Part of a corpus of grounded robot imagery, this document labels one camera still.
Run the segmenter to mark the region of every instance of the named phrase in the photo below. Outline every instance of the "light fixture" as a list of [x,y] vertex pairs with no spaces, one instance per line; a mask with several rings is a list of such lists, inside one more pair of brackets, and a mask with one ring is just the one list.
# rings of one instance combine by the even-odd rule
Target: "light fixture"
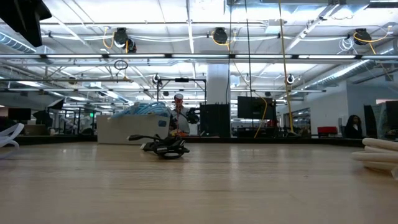
[[56,93],[56,92],[53,92],[53,91],[51,91],[50,93],[54,94],[55,96],[61,96],[61,97],[64,97],[64,95],[62,95],[62,94],[59,94],[59,93]]
[[172,54],[172,58],[228,58],[224,54]]
[[110,54],[110,52],[106,49],[100,49],[101,51],[105,51],[107,54]]
[[43,89],[44,91],[76,91],[75,89]]
[[[264,59],[278,59],[283,58],[283,55],[250,55],[250,58],[264,58]],[[249,55],[235,55],[235,58],[249,58]],[[292,58],[291,55],[285,55],[286,59]]]
[[6,89],[9,91],[40,91],[39,89],[33,89],[33,88],[10,88]]
[[73,99],[73,100],[77,100],[77,101],[86,101],[87,99],[84,97],[80,97],[80,96],[69,96],[69,98]]
[[19,81],[18,83],[23,84],[23,85],[29,85],[32,87],[41,87],[41,85],[39,85],[36,82],[30,82],[30,81]]
[[60,55],[60,54],[49,54],[48,58],[102,58],[100,54],[71,54],[71,55]]
[[110,54],[110,58],[164,58],[164,54]]
[[105,93],[108,96],[110,96],[112,98],[115,98],[115,99],[119,98],[119,96],[116,93],[112,92],[112,91],[106,91],[106,92],[103,92],[103,93]]
[[363,55],[362,59],[398,59],[398,55]]
[[1,54],[0,58],[40,58],[38,54]]
[[299,55],[299,59],[352,59],[356,55]]

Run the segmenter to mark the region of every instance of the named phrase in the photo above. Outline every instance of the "white column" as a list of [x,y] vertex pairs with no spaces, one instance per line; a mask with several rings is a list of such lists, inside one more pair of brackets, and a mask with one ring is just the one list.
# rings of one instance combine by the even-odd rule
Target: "white column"
[[207,104],[227,104],[231,100],[228,64],[207,66]]

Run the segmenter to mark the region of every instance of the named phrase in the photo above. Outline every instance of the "red chair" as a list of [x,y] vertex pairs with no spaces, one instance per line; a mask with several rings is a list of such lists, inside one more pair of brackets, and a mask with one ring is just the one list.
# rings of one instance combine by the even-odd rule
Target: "red chair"
[[318,137],[320,138],[327,138],[337,134],[337,127],[318,127]]

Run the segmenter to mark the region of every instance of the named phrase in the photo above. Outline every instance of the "table surface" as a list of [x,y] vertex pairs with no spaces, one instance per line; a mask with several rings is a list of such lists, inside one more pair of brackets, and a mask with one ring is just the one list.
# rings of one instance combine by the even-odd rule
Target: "table surface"
[[352,161],[360,148],[187,147],[165,161],[139,146],[21,146],[0,160],[1,223],[397,223],[398,182]]

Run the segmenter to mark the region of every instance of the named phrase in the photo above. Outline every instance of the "black monitor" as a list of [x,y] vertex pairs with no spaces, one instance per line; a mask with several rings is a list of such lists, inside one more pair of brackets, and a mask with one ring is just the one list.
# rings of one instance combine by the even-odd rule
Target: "black monitor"
[[16,121],[30,121],[32,110],[29,108],[8,108],[8,118]]
[[[267,111],[264,119],[276,119],[276,102],[272,98],[267,101]],[[260,97],[238,96],[238,118],[262,119],[266,103]]]

